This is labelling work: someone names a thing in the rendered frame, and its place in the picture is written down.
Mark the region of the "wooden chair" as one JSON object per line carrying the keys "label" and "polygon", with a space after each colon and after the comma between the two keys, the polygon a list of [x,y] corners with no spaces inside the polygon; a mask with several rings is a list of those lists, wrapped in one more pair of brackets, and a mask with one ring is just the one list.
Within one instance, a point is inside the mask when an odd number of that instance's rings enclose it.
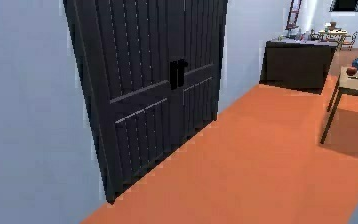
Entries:
{"label": "wooden chair", "polygon": [[352,35],[347,35],[342,43],[342,46],[344,48],[347,48],[348,50],[352,50],[353,45],[356,41],[357,35],[358,35],[357,31],[355,31]]}

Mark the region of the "black double room door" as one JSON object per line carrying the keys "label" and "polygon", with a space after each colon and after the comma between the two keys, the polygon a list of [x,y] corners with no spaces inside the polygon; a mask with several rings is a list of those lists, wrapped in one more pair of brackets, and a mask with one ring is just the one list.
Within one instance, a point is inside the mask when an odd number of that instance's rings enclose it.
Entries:
{"label": "black double room door", "polygon": [[[62,0],[99,162],[115,200],[215,121],[228,0]],[[170,62],[185,59],[171,90]]]}

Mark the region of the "black sideboard cabinet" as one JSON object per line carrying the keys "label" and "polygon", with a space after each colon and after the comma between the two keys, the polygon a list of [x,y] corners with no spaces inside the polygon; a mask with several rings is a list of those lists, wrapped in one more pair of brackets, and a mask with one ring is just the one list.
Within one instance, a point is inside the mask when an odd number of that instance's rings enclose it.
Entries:
{"label": "black sideboard cabinet", "polygon": [[259,83],[320,94],[336,47],[333,42],[267,41]]}

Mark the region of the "beige table with dark legs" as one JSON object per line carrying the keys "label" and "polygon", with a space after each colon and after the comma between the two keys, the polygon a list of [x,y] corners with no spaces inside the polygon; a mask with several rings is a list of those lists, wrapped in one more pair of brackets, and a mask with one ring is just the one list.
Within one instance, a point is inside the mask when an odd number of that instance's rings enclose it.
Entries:
{"label": "beige table with dark legs", "polygon": [[358,71],[353,75],[349,75],[347,73],[348,70],[352,70],[352,67],[342,67],[341,73],[336,81],[333,93],[327,106],[329,117],[320,137],[321,144],[323,144],[326,140],[342,95],[345,94],[358,97]]}

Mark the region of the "dark framed window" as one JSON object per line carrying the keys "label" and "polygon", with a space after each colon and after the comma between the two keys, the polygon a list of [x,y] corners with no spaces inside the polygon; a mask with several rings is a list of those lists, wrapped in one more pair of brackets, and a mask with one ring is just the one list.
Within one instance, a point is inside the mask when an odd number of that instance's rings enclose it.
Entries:
{"label": "dark framed window", "polygon": [[358,0],[332,0],[331,12],[358,12]]}

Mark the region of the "red framed wall picture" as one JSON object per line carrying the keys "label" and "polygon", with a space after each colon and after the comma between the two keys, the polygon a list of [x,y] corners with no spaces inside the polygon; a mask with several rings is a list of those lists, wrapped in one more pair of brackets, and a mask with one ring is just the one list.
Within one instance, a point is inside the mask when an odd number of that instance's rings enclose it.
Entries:
{"label": "red framed wall picture", "polygon": [[287,17],[286,30],[297,28],[297,20],[300,12],[301,2],[302,0],[291,0]]}

